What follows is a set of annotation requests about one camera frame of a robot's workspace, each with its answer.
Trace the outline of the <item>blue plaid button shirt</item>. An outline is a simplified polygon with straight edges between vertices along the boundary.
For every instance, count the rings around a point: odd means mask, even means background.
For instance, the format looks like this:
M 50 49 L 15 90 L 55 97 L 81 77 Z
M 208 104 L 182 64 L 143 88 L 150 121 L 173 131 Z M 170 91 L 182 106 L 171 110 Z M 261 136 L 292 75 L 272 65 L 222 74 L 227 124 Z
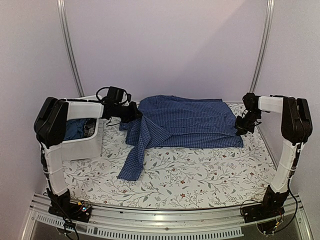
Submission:
M 121 123 L 125 142 L 132 146 L 118 178 L 137 181 L 144 169 L 145 151 L 151 148 L 242 148 L 236 117 L 222 99 L 188 99 L 156 95 L 140 101 L 142 117 Z

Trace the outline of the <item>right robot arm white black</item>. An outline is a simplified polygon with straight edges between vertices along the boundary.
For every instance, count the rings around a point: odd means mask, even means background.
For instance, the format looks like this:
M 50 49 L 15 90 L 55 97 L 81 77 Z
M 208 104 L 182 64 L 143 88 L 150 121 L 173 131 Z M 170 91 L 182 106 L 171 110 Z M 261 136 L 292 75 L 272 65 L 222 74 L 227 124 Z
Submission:
M 254 207 L 245 207 L 243 214 L 269 218 L 279 213 L 290 194 L 290 181 L 296 172 L 300 154 L 308 138 L 312 134 L 313 126 L 308 101 L 305 98 L 288 96 L 258 96 L 246 93 L 242 101 L 246 113 L 238 116 L 235 121 L 238 136 L 253 133 L 260 124 L 262 112 L 278 113 L 281 115 L 281 135 L 283 146 L 276 174 L 267 187 L 262 203 Z

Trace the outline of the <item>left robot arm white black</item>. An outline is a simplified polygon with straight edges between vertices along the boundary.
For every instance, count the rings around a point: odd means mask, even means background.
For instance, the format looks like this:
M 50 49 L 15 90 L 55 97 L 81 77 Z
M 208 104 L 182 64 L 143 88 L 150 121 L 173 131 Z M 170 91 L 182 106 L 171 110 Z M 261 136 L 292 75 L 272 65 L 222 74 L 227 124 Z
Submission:
M 141 118 L 142 113 L 135 102 L 125 105 L 104 103 L 91 97 L 48 97 L 36 118 L 34 131 L 41 147 L 41 163 L 48 182 L 47 194 L 52 207 L 63 217 L 70 217 L 75 211 L 64 178 L 63 162 L 99 158 L 102 151 L 103 120 L 111 117 L 128 123 Z M 65 140 L 67 122 L 80 119 L 95 120 L 93 135 Z

